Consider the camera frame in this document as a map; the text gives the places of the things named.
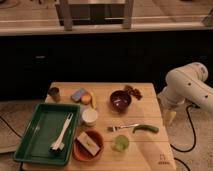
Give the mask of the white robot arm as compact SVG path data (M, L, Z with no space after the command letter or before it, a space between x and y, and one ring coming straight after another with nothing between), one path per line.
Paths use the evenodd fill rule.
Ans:
M205 84L208 70L205 65L193 62L169 71L166 87L158 94L163 123L170 125L176 116L175 108L185 100L213 114L213 88Z

